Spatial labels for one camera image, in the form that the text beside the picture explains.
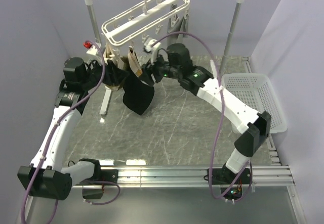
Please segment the khaki underwear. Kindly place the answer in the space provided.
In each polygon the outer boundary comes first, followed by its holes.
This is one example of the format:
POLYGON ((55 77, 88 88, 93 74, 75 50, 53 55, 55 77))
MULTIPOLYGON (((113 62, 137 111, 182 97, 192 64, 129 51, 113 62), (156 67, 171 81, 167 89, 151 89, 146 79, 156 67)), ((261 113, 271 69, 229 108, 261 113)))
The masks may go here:
POLYGON ((115 56, 108 43, 106 43, 104 55, 106 59, 104 84, 112 91, 120 90, 129 77, 129 72, 125 70, 125 63, 115 56))

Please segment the black underwear beige waistband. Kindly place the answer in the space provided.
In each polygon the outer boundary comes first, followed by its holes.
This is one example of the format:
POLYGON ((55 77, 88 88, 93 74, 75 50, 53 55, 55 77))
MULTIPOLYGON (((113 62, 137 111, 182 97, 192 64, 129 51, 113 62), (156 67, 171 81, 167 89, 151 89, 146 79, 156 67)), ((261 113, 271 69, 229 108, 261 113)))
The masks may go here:
POLYGON ((121 59, 124 62, 123 70, 129 73, 123 84, 123 103, 134 113, 142 115, 152 102, 154 87, 144 84, 138 78, 138 75, 142 75, 142 70, 133 48, 129 48, 128 54, 121 59))

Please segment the white clip hanger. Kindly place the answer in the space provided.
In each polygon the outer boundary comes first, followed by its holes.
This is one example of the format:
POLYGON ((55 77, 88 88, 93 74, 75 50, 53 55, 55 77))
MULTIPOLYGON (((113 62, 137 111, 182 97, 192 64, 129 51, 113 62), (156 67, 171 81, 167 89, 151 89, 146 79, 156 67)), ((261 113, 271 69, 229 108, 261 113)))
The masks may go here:
POLYGON ((143 35, 147 30, 160 27, 178 13, 187 13, 189 6, 190 0, 141 0, 105 21, 101 30, 106 42, 119 48, 143 35))

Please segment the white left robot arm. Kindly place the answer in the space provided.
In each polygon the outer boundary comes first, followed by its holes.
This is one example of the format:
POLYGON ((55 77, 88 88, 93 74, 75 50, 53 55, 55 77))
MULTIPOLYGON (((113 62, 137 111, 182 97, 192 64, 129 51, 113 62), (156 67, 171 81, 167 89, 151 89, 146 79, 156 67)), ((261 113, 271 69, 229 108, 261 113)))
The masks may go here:
POLYGON ((17 177, 29 196, 65 200, 72 187, 78 184, 116 186, 118 171, 103 173, 99 160, 82 158, 64 167, 63 158, 73 129, 83 115, 90 96, 99 85, 106 82, 108 70, 113 67, 107 61, 86 63, 73 57, 64 63, 64 79, 55 98, 53 117, 37 154, 28 166, 21 166, 17 177))

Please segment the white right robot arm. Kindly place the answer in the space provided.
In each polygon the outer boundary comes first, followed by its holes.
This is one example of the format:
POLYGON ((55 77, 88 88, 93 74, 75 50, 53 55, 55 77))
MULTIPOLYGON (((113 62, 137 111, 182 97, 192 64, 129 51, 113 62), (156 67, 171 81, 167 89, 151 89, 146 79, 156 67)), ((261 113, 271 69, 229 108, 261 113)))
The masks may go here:
POLYGON ((156 40, 144 46, 144 52, 151 55, 142 66, 141 80, 154 85, 162 78, 171 78, 198 98, 219 110, 221 118, 227 118, 240 133, 234 143, 234 150, 222 168, 222 183, 235 183, 256 151, 268 138, 271 115, 249 107, 225 89, 218 79, 202 66, 195 66, 188 48, 174 43, 165 49, 168 59, 159 53, 162 50, 156 40))

